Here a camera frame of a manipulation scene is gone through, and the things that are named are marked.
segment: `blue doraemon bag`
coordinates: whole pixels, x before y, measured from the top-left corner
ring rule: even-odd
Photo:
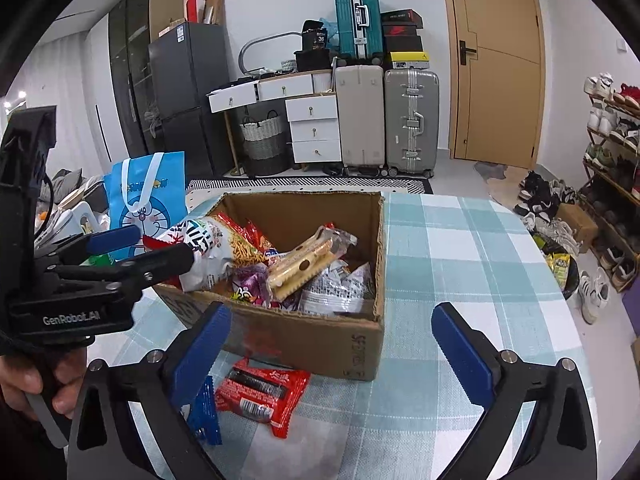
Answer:
[[[184,152],[127,158],[104,177],[111,229],[135,224],[141,238],[134,246],[113,251],[124,260],[145,251],[142,235],[156,237],[187,215]]]

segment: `silver suitcase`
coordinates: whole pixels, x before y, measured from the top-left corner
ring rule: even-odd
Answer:
[[[438,150],[440,82],[428,70],[385,73],[386,163],[398,171],[433,176]]]
[[[385,95],[379,66],[335,69],[342,163],[385,165]]]

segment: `checkered tablecloth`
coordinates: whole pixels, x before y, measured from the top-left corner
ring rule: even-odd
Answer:
[[[541,364],[573,359],[597,435],[593,388],[571,313],[517,216],[485,200],[391,194],[385,231],[385,341],[376,380],[313,376],[286,440],[267,425],[220,413],[224,443],[207,452],[228,479],[437,478],[482,412],[469,403],[431,335],[431,312],[442,301],[453,303],[497,349]],[[129,332],[100,336],[90,358],[137,362],[153,348],[166,348],[182,329],[152,291],[134,317]],[[214,378],[237,359],[221,352]],[[492,478],[508,470],[531,410],[527,405],[520,413]],[[171,478],[140,410],[135,418],[158,472]]]

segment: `screw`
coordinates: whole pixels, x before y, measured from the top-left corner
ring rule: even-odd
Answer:
[[[162,359],[163,355],[164,352],[162,350],[152,350],[146,355],[146,362],[157,363],[160,359]]]
[[[562,368],[569,372],[573,372],[575,370],[575,363],[568,357],[565,357],[564,359],[562,359]]]
[[[94,359],[89,363],[89,371],[97,372],[100,368],[102,368],[103,364],[104,364],[104,361],[102,359]]]
[[[518,355],[516,352],[511,350],[503,350],[500,352],[500,357],[505,363],[513,364],[518,360]]]

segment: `suitcase handle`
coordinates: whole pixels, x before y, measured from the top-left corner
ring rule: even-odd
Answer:
[[[361,27],[369,27],[370,25],[370,16],[369,16],[369,6],[366,5],[356,5],[356,10],[364,9],[364,17],[363,13],[360,12],[360,26]]]
[[[420,123],[420,128],[418,129],[417,135],[424,133],[424,115],[419,114],[418,112],[414,112],[415,116],[418,117],[418,121]]]

